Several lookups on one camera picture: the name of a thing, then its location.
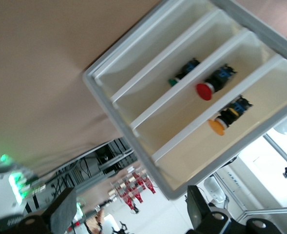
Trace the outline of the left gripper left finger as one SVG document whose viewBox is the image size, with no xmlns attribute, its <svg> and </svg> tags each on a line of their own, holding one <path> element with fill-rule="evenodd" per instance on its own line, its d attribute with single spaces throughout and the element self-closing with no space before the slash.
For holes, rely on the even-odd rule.
<svg viewBox="0 0 287 234">
<path fill-rule="evenodd" d="M 66 188 L 48 208 L 48 224 L 51 232 L 65 232 L 77 213 L 76 190 Z"/>
</svg>

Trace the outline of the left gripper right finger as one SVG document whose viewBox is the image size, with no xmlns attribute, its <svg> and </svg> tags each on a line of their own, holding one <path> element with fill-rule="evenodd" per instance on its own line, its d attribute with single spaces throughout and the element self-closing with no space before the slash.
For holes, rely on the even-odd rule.
<svg viewBox="0 0 287 234">
<path fill-rule="evenodd" d="M 206 200 L 196 185 L 189 185 L 187 189 L 187 211 L 193 228 L 197 228 L 203 218 L 210 212 Z"/>
</svg>

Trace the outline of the green push button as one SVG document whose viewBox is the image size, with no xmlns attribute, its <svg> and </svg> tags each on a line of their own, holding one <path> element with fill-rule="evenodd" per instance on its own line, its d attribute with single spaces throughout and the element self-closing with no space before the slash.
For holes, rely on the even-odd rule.
<svg viewBox="0 0 287 234">
<path fill-rule="evenodd" d="M 168 80 L 171 87 L 175 86 L 177 83 L 181 81 L 182 78 L 184 78 L 188 73 L 190 73 L 193 69 L 195 69 L 200 64 L 200 61 L 198 61 L 195 58 L 192 58 L 190 61 L 188 61 L 179 71 L 178 74 L 175 75 L 174 78 L 171 78 Z"/>
</svg>

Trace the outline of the white drawer cabinet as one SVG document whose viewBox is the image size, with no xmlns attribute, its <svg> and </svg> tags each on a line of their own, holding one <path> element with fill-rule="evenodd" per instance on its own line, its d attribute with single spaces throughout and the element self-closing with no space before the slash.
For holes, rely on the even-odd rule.
<svg viewBox="0 0 287 234">
<path fill-rule="evenodd" d="M 137 28 L 139 28 L 144 21 L 153 15 L 162 5 L 168 3 L 170 0 L 163 0 L 150 14 L 148 14 L 142 21 L 140 21 L 131 31 L 129 31 L 124 37 L 122 37 L 109 51 L 107 51 L 101 58 L 99 58 L 90 68 L 84 73 L 84 81 L 98 102 L 103 106 L 103 109 L 107 112 L 116 128 L 123 134 L 130 146 L 137 153 L 137 156 L 142 161 L 146 169 L 151 173 L 156 183 L 159 185 L 163 194 L 171 199 L 171 188 L 165 177 L 160 173 L 157 168 L 153 155 L 148 156 L 144 148 L 138 141 L 138 137 L 135 135 L 131 123 L 128 124 L 124 118 L 120 115 L 119 111 L 113 106 L 111 97 L 107 97 L 102 88 L 97 85 L 93 74 L 116 52 L 125 40 L 132 35 Z M 248 12 L 242 5 L 236 3 L 234 0 L 208 0 L 212 3 L 216 9 L 223 10 L 230 18 L 237 22 L 242 28 L 246 29 L 256 35 L 256 37 L 267 47 L 272 49 L 276 55 L 287 60 L 287 39 L 279 35 L 269 26 L 264 24 L 257 17 Z"/>
</svg>

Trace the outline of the yellow push button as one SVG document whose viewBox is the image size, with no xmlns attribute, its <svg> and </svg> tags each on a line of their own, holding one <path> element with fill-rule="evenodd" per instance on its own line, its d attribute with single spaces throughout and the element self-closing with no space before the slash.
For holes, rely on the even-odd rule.
<svg viewBox="0 0 287 234">
<path fill-rule="evenodd" d="M 223 136 L 225 134 L 225 130 L 236 122 L 252 106 L 252 103 L 240 95 L 224 107 L 215 119 L 208 120 L 209 126 L 215 133 Z"/>
</svg>

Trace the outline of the red white hanging items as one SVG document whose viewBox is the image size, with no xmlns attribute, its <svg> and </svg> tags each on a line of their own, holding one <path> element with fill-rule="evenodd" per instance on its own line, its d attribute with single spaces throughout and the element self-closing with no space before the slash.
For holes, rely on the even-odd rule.
<svg viewBox="0 0 287 234">
<path fill-rule="evenodd" d="M 144 171 L 133 170 L 114 182 L 112 186 L 117 198 L 124 202 L 133 214 L 140 212 L 135 202 L 138 201 L 140 204 L 144 202 L 141 192 L 150 191 L 153 195 L 156 194 L 155 186 Z"/>
</svg>

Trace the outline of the metal shelf rack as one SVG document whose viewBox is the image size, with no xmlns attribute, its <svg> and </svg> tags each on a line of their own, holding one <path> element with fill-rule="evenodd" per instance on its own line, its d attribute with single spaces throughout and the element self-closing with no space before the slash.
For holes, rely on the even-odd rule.
<svg viewBox="0 0 287 234">
<path fill-rule="evenodd" d="M 103 143 L 57 169 L 50 180 L 56 197 L 66 188 L 82 194 L 137 162 L 134 150 L 124 138 Z"/>
</svg>

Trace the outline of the red push button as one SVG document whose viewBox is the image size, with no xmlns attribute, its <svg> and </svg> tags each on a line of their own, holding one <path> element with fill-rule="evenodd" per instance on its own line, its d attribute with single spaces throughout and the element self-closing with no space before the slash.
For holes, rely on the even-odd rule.
<svg viewBox="0 0 287 234">
<path fill-rule="evenodd" d="M 197 94 L 203 100 L 211 100 L 212 95 L 222 90 L 237 72 L 228 64 L 224 64 L 195 86 Z"/>
</svg>

